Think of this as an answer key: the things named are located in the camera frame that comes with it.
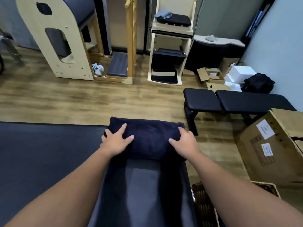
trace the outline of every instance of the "hand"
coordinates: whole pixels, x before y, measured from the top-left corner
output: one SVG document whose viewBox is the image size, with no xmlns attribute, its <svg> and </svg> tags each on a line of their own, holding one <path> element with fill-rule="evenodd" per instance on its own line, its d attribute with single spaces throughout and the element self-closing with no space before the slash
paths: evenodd
<svg viewBox="0 0 303 227">
<path fill-rule="evenodd" d="M 105 129 L 107 137 L 105 137 L 104 135 L 101 137 L 102 143 L 100 145 L 100 151 L 102 153 L 106 153 L 110 158 L 124 151 L 127 145 L 134 140 L 133 135 L 127 137 L 126 139 L 123 139 L 122 135 L 125 131 L 125 128 L 126 123 L 124 123 L 115 134 L 111 133 L 109 129 Z"/>
<path fill-rule="evenodd" d="M 195 154 L 201 153 L 194 134 L 191 131 L 184 130 L 182 127 L 179 127 L 179 131 L 181 135 L 179 141 L 169 139 L 169 143 L 176 152 L 187 160 L 195 156 Z"/>
</svg>

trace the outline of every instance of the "forearm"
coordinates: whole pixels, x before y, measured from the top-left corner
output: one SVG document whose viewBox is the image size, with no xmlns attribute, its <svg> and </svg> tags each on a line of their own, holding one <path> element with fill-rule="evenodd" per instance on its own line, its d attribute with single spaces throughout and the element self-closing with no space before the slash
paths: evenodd
<svg viewBox="0 0 303 227">
<path fill-rule="evenodd" d="M 101 149 L 25 206 L 6 227 L 87 226 L 110 157 Z"/>
<path fill-rule="evenodd" d="M 299 226 L 303 215 L 248 180 L 223 170 L 202 153 L 189 159 L 226 226 Z"/>
</svg>

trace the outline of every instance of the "white label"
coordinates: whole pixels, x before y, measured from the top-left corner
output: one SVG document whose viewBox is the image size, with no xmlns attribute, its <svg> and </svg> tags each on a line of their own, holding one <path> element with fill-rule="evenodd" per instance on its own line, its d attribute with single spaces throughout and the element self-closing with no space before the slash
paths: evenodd
<svg viewBox="0 0 303 227">
<path fill-rule="evenodd" d="M 265 156 L 273 156 L 269 143 L 262 144 L 261 146 Z"/>
<path fill-rule="evenodd" d="M 265 140 L 275 134 L 275 132 L 273 131 L 273 129 L 271 129 L 270 125 L 265 119 L 257 124 L 257 128 L 259 129 L 260 133 L 262 134 Z"/>
</svg>

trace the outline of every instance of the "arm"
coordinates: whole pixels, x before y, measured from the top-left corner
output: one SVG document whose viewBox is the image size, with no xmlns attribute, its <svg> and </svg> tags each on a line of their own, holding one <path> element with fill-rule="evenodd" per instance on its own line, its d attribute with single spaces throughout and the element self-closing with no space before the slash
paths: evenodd
<svg viewBox="0 0 303 227">
<path fill-rule="evenodd" d="M 110 159 L 121 153 L 134 136 L 122 138 L 126 124 L 107 138 L 81 166 L 25 206 L 5 227 L 87 226 L 94 210 L 105 168 Z"/>
<path fill-rule="evenodd" d="M 226 226 L 301 226 L 303 214 L 248 180 L 223 170 L 205 156 L 192 132 L 179 128 L 180 141 L 169 139 L 196 169 Z"/>
</svg>

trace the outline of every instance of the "person's left hand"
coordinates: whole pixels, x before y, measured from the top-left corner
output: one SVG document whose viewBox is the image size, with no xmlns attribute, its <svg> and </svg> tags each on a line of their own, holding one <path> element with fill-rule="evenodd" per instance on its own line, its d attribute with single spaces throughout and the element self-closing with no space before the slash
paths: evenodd
<svg viewBox="0 0 303 227">
<path fill-rule="evenodd" d="M 102 138 L 102 143 L 100 145 L 100 151 L 106 153 L 110 158 L 120 154 L 125 150 L 128 144 L 130 144 L 134 140 L 134 136 L 131 135 L 126 139 L 123 139 L 122 135 L 125 131 L 126 123 L 122 125 L 122 127 L 115 133 L 111 133 L 109 129 L 105 130 L 106 136 L 104 135 Z"/>
</svg>

